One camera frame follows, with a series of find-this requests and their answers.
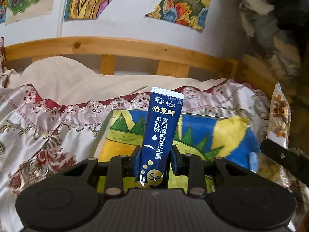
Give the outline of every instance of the bedspread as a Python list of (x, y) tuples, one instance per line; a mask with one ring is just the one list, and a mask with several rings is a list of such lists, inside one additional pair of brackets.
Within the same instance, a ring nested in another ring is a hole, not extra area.
[[(54, 63), (54, 73), (60, 72), (61, 76), (48, 72), (46, 66), (51, 63)], [(83, 71), (80, 79), (72, 79), (76, 74), (71, 65)], [(139, 77), (134, 76), (133, 80), (132, 76), (99, 76), (77, 61), (52, 57), (33, 63), (8, 88), (10, 75), (0, 69), (1, 232), (18, 232), (23, 228), (14, 206), (16, 196), (23, 189), (87, 158), (109, 111), (147, 109), (153, 85), (183, 93), (184, 113), (239, 115), (249, 120), (259, 141), (266, 134), (269, 100), (248, 83)]]

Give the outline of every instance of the stick packet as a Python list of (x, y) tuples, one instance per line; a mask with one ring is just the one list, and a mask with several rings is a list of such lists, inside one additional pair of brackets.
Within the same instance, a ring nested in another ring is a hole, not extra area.
[[(280, 83), (275, 86), (269, 109), (269, 124), (266, 138), (288, 149), (291, 109), (282, 93)], [(260, 156), (258, 174), (278, 183), (282, 167), (264, 154)]]
[(183, 104), (183, 94), (153, 87), (144, 130), (140, 167), (132, 187), (167, 186), (171, 146)]

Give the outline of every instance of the white wall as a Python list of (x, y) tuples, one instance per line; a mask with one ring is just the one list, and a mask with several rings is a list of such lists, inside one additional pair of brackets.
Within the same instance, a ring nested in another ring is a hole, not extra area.
[[(192, 49), (220, 58), (242, 59), (248, 49), (248, 41), (241, 27), (238, 0), (212, 0), (205, 28), (202, 32), (189, 27), (145, 18), (160, 0), (112, 0), (97, 20), (66, 21), (62, 36), (107, 36), (133, 38), (170, 44)], [(61, 0), (55, 0), (52, 15), (30, 18), (5, 25), (0, 24), (0, 36), (5, 37), (5, 46), (57, 36), (57, 24)], [(98, 69), (98, 57), (79, 57), (88, 67)], [(144, 59), (119, 57), (117, 70), (140, 71), (152, 74), (157, 63)], [(192, 69), (190, 76), (208, 74)]]

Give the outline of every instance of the bed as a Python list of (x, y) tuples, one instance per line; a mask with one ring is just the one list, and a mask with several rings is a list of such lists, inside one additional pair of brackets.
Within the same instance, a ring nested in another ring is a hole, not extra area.
[[(123, 38), (51, 38), (5, 48), (1, 38), (0, 47), (1, 232), (22, 229), (14, 203), (24, 188), (87, 158), (109, 111), (147, 109), (153, 86), (183, 93), (184, 113), (239, 115), (259, 141), (265, 138), (275, 83), (250, 64)], [(101, 75), (66, 54), (101, 55)], [(117, 55), (158, 60), (157, 73), (113, 76)], [(3, 62), (27, 57), (33, 63), (21, 75)], [(221, 79), (190, 79), (190, 67)]]

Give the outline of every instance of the wooden headboard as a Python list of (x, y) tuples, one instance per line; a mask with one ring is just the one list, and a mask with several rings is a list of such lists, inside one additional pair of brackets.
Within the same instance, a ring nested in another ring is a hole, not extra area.
[(115, 57), (131, 56), (159, 60), (157, 75), (187, 78), (190, 67), (217, 72), (220, 77), (247, 81), (263, 90), (271, 98), (274, 82), (257, 74), (248, 64), (228, 59), (222, 60), (167, 44), (125, 38), (108, 37), (59, 37), (19, 43), (4, 48), (6, 60), (32, 57), (32, 61), (65, 54), (99, 54), (100, 70), (113, 75)]

